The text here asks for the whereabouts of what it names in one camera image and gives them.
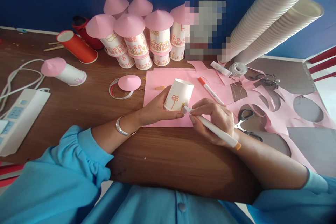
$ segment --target silver bracelet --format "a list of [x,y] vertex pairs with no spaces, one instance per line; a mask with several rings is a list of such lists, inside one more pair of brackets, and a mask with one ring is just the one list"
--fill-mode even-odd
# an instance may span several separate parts
[[[115,127],[117,128],[117,131],[121,134],[121,135],[124,135],[124,136],[128,136],[128,133],[126,133],[125,131],[123,131],[119,125],[119,121],[120,119],[123,117],[123,115],[121,117],[119,117],[117,119],[117,122],[115,123]],[[138,131],[135,131],[131,134],[131,136],[135,135],[135,133],[138,132]]]

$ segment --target scissors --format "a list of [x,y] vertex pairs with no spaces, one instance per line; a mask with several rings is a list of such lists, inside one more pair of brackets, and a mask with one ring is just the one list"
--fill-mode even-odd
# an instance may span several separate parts
[[256,135],[253,132],[250,131],[246,131],[242,128],[241,124],[242,122],[244,122],[245,120],[250,119],[252,116],[254,116],[254,111],[252,109],[244,109],[241,110],[239,112],[239,116],[238,116],[238,123],[234,126],[235,128],[241,130],[242,132],[244,132],[246,135],[249,135],[257,140],[259,140],[260,142],[263,142],[263,138],[261,136]]

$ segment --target blue sleeve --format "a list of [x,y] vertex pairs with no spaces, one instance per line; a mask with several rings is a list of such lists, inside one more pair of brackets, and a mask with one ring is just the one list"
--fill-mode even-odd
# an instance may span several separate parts
[[0,197],[0,223],[80,223],[110,178],[113,158],[91,134],[72,126],[58,146],[28,162]]
[[266,190],[247,208],[256,223],[336,223],[336,179],[309,170],[301,190]]

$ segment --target shirt button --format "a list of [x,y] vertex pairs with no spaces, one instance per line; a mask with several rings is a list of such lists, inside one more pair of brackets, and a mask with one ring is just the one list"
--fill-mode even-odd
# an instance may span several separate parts
[[179,207],[179,209],[181,210],[181,212],[185,212],[185,211],[186,211],[186,206],[185,206],[185,204],[183,204],[183,203],[179,203],[177,206]]

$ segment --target power strip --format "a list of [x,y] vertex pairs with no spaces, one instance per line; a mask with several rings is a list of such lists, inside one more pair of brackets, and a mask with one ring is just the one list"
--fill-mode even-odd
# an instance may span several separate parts
[[5,125],[1,127],[0,156],[8,156],[18,150],[49,96],[50,93],[44,91],[23,90],[6,117],[0,120],[0,125]]

